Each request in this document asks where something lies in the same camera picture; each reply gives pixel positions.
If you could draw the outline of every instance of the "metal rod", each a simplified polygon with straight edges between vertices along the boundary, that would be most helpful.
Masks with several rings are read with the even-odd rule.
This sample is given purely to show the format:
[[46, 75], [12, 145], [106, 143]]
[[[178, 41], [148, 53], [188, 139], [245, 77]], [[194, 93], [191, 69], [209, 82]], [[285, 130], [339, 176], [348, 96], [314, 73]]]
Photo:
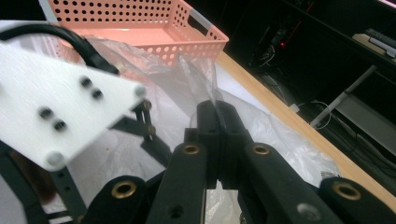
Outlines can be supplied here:
[[348, 95], [353, 92], [367, 77], [369, 77], [376, 70], [375, 65], [371, 65], [367, 71], [363, 73], [352, 85], [350, 85], [345, 91], [341, 92], [341, 94], [335, 98], [331, 104], [329, 104], [328, 108], [325, 108], [316, 118], [314, 118], [309, 125], [311, 127], [317, 126], [321, 120], [323, 120], [326, 116], [328, 116], [332, 111], [343, 102]]
[[52, 177], [52, 181], [70, 217], [73, 219], [73, 222], [77, 224], [78, 219], [82, 218], [87, 211], [87, 207], [82, 201], [81, 195], [67, 167], [57, 172], [50, 172], [49, 174]]

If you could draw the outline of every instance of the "wooden table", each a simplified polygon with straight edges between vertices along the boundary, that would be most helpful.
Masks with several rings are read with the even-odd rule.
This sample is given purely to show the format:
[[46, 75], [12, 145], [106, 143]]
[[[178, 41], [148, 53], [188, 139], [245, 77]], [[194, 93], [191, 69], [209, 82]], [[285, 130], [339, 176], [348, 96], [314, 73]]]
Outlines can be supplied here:
[[272, 114], [306, 137], [323, 153], [332, 157], [337, 163], [343, 177], [351, 179], [370, 190], [396, 213], [396, 198], [391, 193], [378, 184], [372, 177], [367, 175], [358, 165], [344, 155], [338, 148], [333, 146], [326, 138], [320, 135], [320, 133], [309, 126], [309, 124], [301, 119], [294, 111], [289, 109], [287, 105], [274, 96], [244, 68], [224, 52], [217, 58], [217, 63], [256, 97], [257, 100], [265, 105]]

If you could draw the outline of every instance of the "perforated basket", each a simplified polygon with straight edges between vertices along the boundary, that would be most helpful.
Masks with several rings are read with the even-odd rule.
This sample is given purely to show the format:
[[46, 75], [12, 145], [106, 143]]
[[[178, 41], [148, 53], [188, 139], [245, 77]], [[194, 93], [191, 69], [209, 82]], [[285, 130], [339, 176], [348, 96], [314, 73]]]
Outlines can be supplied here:
[[226, 35], [182, 0], [40, 0], [40, 5], [48, 21], [79, 35], [125, 42], [168, 64], [177, 54], [215, 60], [228, 42]]

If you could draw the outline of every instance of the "white acrylic plate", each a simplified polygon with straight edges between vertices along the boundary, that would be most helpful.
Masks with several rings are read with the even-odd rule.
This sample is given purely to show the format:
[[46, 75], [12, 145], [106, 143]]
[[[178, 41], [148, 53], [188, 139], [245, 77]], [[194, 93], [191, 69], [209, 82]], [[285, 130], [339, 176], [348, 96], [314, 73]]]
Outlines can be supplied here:
[[[84, 77], [89, 88], [80, 84]], [[94, 89], [103, 97], [94, 99]], [[143, 97], [140, 83], [0, 42], [0, 140], [46, 170], [62, 169]], [[39, 116], [43, 107], [51, 118]], [[63, 131], [54, 129], [56, 120]]]

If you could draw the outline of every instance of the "screw hole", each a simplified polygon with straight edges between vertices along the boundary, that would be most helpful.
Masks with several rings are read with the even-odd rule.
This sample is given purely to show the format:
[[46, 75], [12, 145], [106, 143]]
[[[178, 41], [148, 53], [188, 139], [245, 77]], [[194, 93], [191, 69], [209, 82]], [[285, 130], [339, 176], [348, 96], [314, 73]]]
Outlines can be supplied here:
[[300, 214], [300, 216], [304, 217], [308, 221], [320, 221], [321, 220], [321, 214], [319, 210], [308, 203], [299, 203], [297, 205], [297, 211]]
[[180, 204], [176, 204], [169, 209], [169, 217], [173, 219], [180, 218], [183, 213], [183, 207]]
[[361, 193], [348, 183], [334, 182], [332, 184], [332, 189], [338, 195], [348, 200], [357, 201], [361, 198]]
[[58, 131], [64, 131], [66, 129], [66, 123], [63, 120], [58, 120], [53, 124], [53, 128]]
[[81, 79], [80, 84], [84, 88], [88, 88], [92, 85], [92, 81], [88, 77], [84, 77]]
[[117, 199], [128, 198], [134, 194], [136, 191], [136, 185], [130, 180], [121, 181], [117, 183], [113, 190], [111, 190], [111, 195]]
[[267, 155], [268, 153], [270, 153], [270, 149], [268, 149], [266, 147], [262, 147], [262, 146], [255, 146], [253, 148], [253, 151], [256, 154], [260, 154], [260, 155]]
[[186, 146], [183, 148], [183, 151], [186, 154], [193, 155], [199, 152], [199, 148], [196, 146]]
[[100, 90], [96, 89], [96, 90], [92, 91], [92, 97], [95, 100], [99, 100], [100, 98], [103, 97], [103, 93]]
[[53, 115], [53, 112], [48, 107], [44, 107], [44, 108], [40, 109], [38, 114], [40, 115], [40, 117], [42, 119], [50, 119], [52, 117], [52, 115]]

